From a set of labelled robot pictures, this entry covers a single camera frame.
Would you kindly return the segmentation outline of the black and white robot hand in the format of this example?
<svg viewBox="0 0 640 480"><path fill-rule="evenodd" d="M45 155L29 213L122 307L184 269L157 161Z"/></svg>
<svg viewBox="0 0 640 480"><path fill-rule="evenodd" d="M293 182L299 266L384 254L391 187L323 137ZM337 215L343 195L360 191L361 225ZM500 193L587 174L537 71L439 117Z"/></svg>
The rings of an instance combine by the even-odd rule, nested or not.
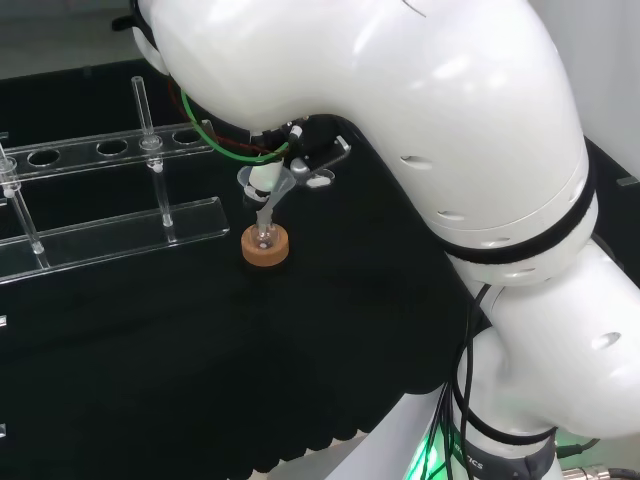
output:
<svg viewBox="0 0 640 480"><path fill-rule="evenodd" d="M243 187L244 199L254 206L266 204L281 177L284 167L300 153L303 129L299 125L292 125L281 131L286 136L287 146L273 158L263 164L249 169L247 183Z"/></svg>

